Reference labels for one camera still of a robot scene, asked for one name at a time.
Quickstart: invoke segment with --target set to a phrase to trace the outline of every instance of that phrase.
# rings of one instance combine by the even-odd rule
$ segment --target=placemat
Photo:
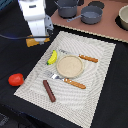
[[[60,48],[73,53],[86,54],[86,56],[99,60],[98,63],[82,60],[84,72],[79,77],[73,79],[76,82],[85,84],[86,89],[80,89],[63,83],[63,81],[53,80],[44,76],[45,70],[58,74],[56,63],[61,57],[65,56],[64,53],[59,52]],[[30,72],[25,83],[17,89],[14,95],[53,112],[78,126],[89,128],[114,48],[115,44],[112,43],[61,31]],[[46,62],[53,50],[57,51],[57,61],[52,65],[47,65]],[[56,102],[54,103],[49,100],[45,91],[42,83],[44,79],[49,82],[56,97]]]
[[[77,7],[76,16],[80,15],[81,9],[88,6],[90,2],[92,2],[92,0],[84,0],[84,4]],[[128,5],[128,3],[109,0],[102,0],[101,2],[104,3],[102,18],[99,23],[94,25],[85,24],[80,18],[67,22],[67,19],[63,19],[59,16],[58,9],[51,16],[51,20],[53,24],[57,26],[128,43],[128,31],[120,28],[120,26],[115,22],[116,17],[119,15],[119,10],[123,6]]]

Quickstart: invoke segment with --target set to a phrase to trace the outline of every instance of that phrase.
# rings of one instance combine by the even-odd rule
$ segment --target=banana
[[[51,56],[50,59],[47,61],[47,65],[50,65],[50,64],[55,63],[56,60],[57,60],[57,52],[56,52],[56,50],[53,50],[52,56]]]

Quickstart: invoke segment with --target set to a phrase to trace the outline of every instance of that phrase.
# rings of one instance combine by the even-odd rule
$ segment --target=plate
[[[82,60],[74,55],[62,57],[57,62],[57,71],[65,78],[74,78],[79,76],[84,70]]]

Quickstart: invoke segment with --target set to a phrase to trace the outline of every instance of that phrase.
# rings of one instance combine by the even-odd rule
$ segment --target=pot
[[[58,0],[55,4],[61,17],[72,18],[77,13],[78,2],[79,0]]]
[[[67,22],[81,18],[81,21],[86,24],[95,24],[101,20],[102,13],[102,9],[97,6],[86,6],[81,10],[81,15],[72,19],[68,19]]]
[[[128,30],[128,5],[119,10],[119,17],[122,27]]]

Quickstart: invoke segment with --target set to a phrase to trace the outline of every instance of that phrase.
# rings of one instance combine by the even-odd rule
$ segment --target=wooden handle
[[[95,62],[95,63],[98,62],[98,59],[91,58],[91,57],[88,57],[88,56],[79,55],[79,57],[80,57],[81,59],[89,60],[89,61],[92,61],[92,62]]]
[[[66,83],[68,83],[68,84],[71,84],[71,85],[74,85],[74,86],[76,86],[76,87],[78,87],[78,88],[81,88],[81,89],[85,89],[85,88],[86,88],[85,85],[80,84],[80,83],[77,83],[77,82],[72,81],[72,80],[69,80],[69,79],[67,79],[67,78],[64,79],[64,82],[66,82]]]
[[[50,100],[52,102],[55,102],[56,101],[56,98],[55,98],[55,96],[54,96],[54,94],[53,94],[53,92],[52,92],[52,90],[51,90],[51,88],[50,88],[47,80],[43,80],[43,84],[44,84],[44,87],[45,87],[45,89],[46,89],[46,91],[47,91],[47,93],[49,95]]]

